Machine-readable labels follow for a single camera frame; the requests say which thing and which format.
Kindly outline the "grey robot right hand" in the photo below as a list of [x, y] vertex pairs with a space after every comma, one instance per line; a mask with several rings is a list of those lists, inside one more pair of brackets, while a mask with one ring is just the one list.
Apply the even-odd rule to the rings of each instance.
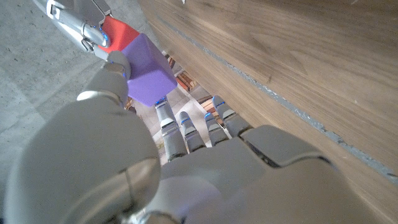
[[111, 45], [111, 38], [103, 24], [112, 16], [105, 0], [33, 0], [35, 5], [50, 18], [79, 49], [103, 60]]

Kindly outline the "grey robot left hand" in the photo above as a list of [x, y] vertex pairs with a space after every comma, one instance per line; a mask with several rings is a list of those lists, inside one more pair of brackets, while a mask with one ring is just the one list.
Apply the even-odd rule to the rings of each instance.
[[118, 51], [17, 158], [6, 223], [380, 223], [317, 148], [252, 127], [214, 97], [225, 128], [166, 164], [144, 122], [125, 110], [131, 69]]

